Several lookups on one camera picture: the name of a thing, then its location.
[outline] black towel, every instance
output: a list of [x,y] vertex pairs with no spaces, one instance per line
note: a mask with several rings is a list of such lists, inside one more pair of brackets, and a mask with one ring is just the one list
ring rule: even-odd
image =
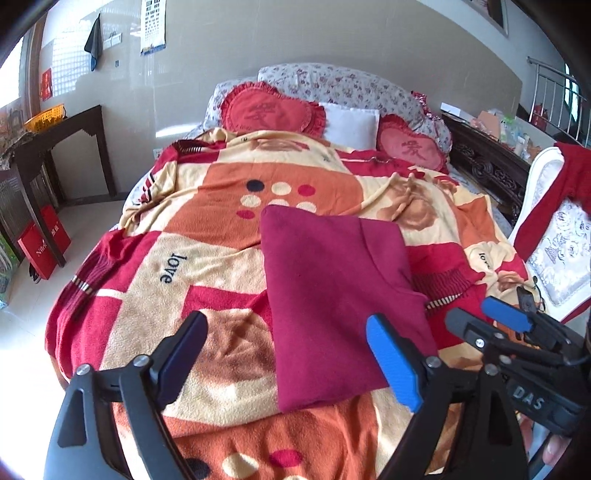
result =
[[84,45],[84,50],[90,53],[90,71],[94,72],[100,56],[103,54],[103,35],[100,31],[100,14],[92,25],[92,30]]

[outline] white pillow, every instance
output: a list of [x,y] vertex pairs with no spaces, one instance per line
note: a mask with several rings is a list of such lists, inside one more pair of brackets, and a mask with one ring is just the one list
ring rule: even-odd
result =
[[355,150],[375,150],[379,110],[349,108],[336,103],[320,103],[326,112],[322,137],[331,143]]

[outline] wooden console table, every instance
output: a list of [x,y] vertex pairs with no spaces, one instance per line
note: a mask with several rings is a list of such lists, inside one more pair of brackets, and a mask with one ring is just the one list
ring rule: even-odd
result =
[[[102,107],[97,105],[93,108],[85,110],[81,113],[64,118],[60,123],[49,127],[47,130],[40,132],[32,137],[26,143],[19,145],[13,152],[11,166],[9,170],[0,170],[0,181],[16,178],[21,189],[22,196],[25,200],[27,208],[41,232],[41,236],[49,247],[59,266],[63,267],[66,264],[64,256],[60,252],[56,243],[48,230],[47,225],[41,216],[41,209],[37,203],[31,182],[39,175],[41,167],[45,163],[50,176],[53,176],[53,182],[57,184],[57,190],[61,190],[57,173],[51,157],[47,153],[55,147],[59,142],[65,140],[69,136],[84,130],[91,137],[96,137],[96,143],[99,148],[100,163],[103,168],[103,175],[105,176],[105,183],[109,192],[109,197],[114,198],[117,194],[115,189],[115,181],[113,179],[113,171],[109,162],[109,153],[107,152],[107,143],[105,138],[105,129],[103,126]],[[7,242],[11,248],[16,251],[14,244],[5,234]]]
[[530,164],[462,120],[445,113],[442,117],[452,132],[452,165],[470,173],[499,198],[499,211],[515,226],[523,206]]

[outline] wall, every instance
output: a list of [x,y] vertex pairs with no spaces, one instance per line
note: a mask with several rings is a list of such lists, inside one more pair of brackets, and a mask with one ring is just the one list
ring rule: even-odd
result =
[[508,37],[464,0],[418,0],[454,21],[494,52],[523,82],[520,104],[529,112],[535,88],[535,66],[527,57],[564,71],[564,60],[541,28],[511,0],[505,0]]
[[[428,94],[433,107],[446,101],[474,114],[515,112],[521,95],[515,65],[417,0],[169,1],[166,49],[147,57],[139,56],[140,5],[60,0],[48,14],[40,56],[40,74],[51,67],[54,82],[44,108],[64,103],[72,115],[103,105],[120,192],[150,168],[153,148],[174,140],[155,132],[200,122],[217,83],[264,65],[320,61],[366,70]],[[123,33],[123,42],[91,73],[83,45],[98,11],[103,36]],[[106,193],[96,146],[84,133],[59,145],[54,158],[67,197]]]

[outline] calendar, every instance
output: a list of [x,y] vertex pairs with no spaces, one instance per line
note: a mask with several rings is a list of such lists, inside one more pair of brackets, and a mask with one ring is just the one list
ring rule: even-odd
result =
[[165,15],[166,0],[142,0],[140,44],[142,55],[165,47]]

